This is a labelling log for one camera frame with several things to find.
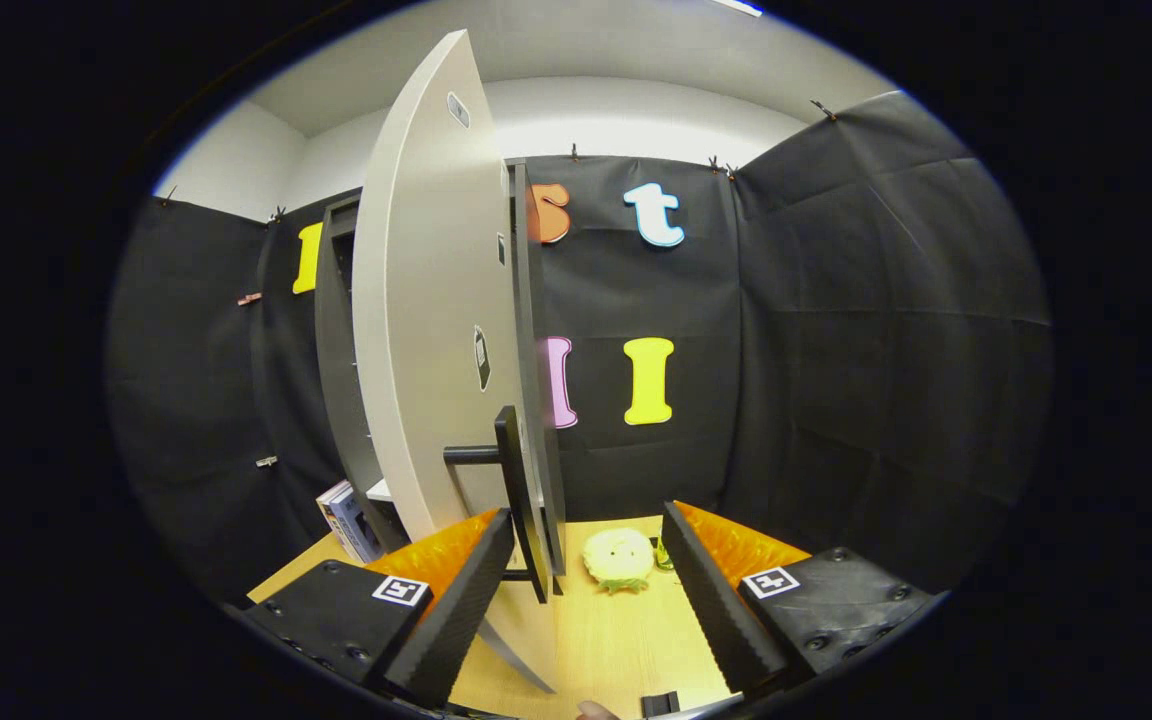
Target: letter cutout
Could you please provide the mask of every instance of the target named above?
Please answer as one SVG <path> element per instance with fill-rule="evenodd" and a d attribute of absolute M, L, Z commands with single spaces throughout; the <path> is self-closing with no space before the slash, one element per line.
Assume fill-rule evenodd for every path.
<path fill-rule="evenodd" d="M 571 194 L 559 183 L 531 185 L 531 197 L 536 200 L 536 214 L 540 218 L 540 242 L 559 242 L 573 228 L 573 220 L 562 210 L 571 200 Z"/>
<path fill-rule="evenodd" d="M 626 423 L 652 425 L 673 416 L 664 403 L 664 362 L 673 353 L 666 338 L 636 338 L 626 342 L 626 355 L 634 363 L 634 400 L 626 410 Z"/>
<path fill-rule="evenodd" d="M 573 341 L 567 338 L 548 338 L 550 387 L 554 393 L 554 427 L 569 429 L 576 424 L 576 412 L 567 397 L 567 354 L 573 350 Z"/>
<path fill-rule="evenodd" d="M 675 247 L 682 242 L 682 228 L 669 227 L 669 219 L 664 213 L 666 209 L 677 210 L 679 199 L 660 190 L 659 183 L 635 187 L 626 192 L 626 202 L 634 205 L 643 240 L 655 247 Z"/>
<path fill-rule="evenodd" d="M 301 228 L 301 271 L 296 282 L 291 283 L 294 295 L 311 291 L 319 283 L 319 240 L 323 237 L 323 223 L 306 225 Z"/>

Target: wooden table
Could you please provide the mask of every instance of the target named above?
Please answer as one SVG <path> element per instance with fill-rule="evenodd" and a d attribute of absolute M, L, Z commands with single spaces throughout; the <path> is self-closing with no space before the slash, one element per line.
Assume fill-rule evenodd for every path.
<path fill-rule="evenodd" d="M 568 523 L 567 577 L 559 578 L 562 596 L 553 596 L 558 623 L 555 694 L 545 694 L 509 667 L 482 638 L 473 638 L 461 666 L 450 700 L 502 715 L 550 720 L 576 717 L 576 703 L 600 702 L 624 720 L 643 717 L 641 697 L 679 694 L 682 708 L 732 697 L 713 653 L 700 632 L 677 575 L 653 570 L 650 589 L 635 594 L 596 592 L 598 583 L 579 560 L 585 539 L 608 528 L 635 528 L 660 535 L 660 516 Z M 264 601 L 324 560 L 357 564 L 328 535 L 253 588 L 248 598 Z"/>

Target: white cabinet door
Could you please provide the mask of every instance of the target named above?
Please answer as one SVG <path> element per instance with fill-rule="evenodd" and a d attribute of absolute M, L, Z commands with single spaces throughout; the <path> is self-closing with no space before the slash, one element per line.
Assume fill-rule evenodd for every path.
<path fill-rule="evenodd" d="M 498 467 L 444 464 L 444 447 L 495 445 L 503 406 L 524 409 L 505 173 L 470 38 L 449 33 L 376 137 L 353 255 L 358 381 L 376 456 L 412 541 L 508 506 Z M 529 448 L 530 438 L 521 439 Z M 535 478 L 529 484 L 528 511 L 544 528 L 539 488 Z M 530 583 L 500 583 L 479 634 L 552 692 L 553 605 L 539 602 Z"/>

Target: light blue letter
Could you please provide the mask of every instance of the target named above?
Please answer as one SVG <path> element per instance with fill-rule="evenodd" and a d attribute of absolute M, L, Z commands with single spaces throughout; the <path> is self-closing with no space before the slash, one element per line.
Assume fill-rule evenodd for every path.
<path fill-rule="evenodd" d="M 639 218 L 639 234 L 643 240 L 658 247 L 675 247 L 682 242 L 682 228 L 669 227 L 664 211 L 677 210 L 676 196 L 666 195 L 660 184 L 649 182 L 626 192 L 626 202 L 634 205 Z"/>

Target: clip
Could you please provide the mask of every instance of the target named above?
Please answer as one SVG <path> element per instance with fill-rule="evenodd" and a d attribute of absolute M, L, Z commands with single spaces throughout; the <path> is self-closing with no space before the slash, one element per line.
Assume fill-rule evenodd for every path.
<path fill-rule="evenodd" d="M 838 115 L 835 115 L 835 114 L 831 113 L 831 111 L 829 111 L 828 108 L 826 108 L 826 106 L 821 105 L 819 100 L 812 100 L 812 104 L 813 104 L 814 106 L 817 106 L 817 108 L 820 108 L 820 111 L 821 111 L 821 112 L 823 112 L 824 114 L 828 115 L 828 118 L 829 118 L 829 122 L 832 122 L 832 123 L 833 123 L 833 122 L 838 122 Z"/>

